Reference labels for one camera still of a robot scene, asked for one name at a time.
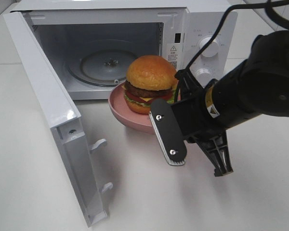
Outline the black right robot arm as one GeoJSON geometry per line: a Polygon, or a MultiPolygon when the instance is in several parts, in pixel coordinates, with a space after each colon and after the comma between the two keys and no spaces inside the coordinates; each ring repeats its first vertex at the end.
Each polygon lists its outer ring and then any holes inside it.
{"type": "Polygon", "coordinates": [[[233,171],[226,131],[261,114],[289,117],[289,30],[259,35],[248,59],[172,106],[183,137],[219,177],[233,171]]]}

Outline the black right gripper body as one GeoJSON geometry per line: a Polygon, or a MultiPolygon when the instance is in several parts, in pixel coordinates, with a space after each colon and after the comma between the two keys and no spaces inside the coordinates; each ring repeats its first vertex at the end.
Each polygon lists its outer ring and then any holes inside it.
{"type": "Polygon", "coordinates": [[[214,104],[212,91],[213,89],[181,89],[180,100],[171,106],[188,143],[208,141],[227,130],[219,121],[221,114],[214,104]]]}

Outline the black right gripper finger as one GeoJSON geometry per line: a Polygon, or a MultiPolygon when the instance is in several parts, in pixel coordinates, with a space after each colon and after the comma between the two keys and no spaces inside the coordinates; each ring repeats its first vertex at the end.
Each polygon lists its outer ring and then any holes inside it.
{"type": "Polygon", "coordinates": [[[175,74],[178,84],[175,90],[174,102],[177,103],[179,96],[180,100],[193,100],[194,103],[199,103],[204,88],[193,76],[188,69],[179,70],[175,74]]]}
{"type": "Polygon", "coordinates": [[[196,144],[213,164],[215,177],[233,172],[226,131],[208,140],[196,139],[196,144]]]}

